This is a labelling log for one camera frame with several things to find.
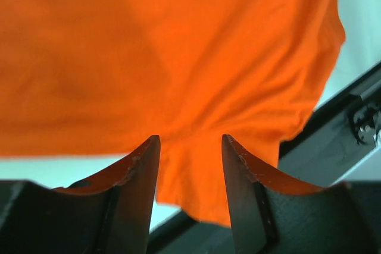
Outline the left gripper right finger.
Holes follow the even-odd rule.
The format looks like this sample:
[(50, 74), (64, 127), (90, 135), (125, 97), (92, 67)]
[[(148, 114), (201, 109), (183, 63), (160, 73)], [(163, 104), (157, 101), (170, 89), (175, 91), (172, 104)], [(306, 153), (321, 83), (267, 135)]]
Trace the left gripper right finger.
[(379, 253), (380, 183), (319, 187), (267, 164), (223, 135), (236, 253)]

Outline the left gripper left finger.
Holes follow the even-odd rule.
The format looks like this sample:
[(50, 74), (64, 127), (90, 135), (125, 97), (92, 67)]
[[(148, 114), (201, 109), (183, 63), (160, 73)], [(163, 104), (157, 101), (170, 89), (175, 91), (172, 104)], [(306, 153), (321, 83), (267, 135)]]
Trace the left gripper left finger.
[(145, 253), (160, 148), (151, 136), (66, 188), (1, 181), (1, 252)]

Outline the orange t-shirt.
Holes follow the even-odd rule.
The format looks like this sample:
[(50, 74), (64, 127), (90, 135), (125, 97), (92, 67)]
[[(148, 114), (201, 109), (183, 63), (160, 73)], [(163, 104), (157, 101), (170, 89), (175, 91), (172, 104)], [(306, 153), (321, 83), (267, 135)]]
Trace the orange t-shirt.
[(229, 227), (222, 136), (276, 166), (344, 41), (338, 0), (1, 0), (1, 155), (157, 134), (157, 201)]

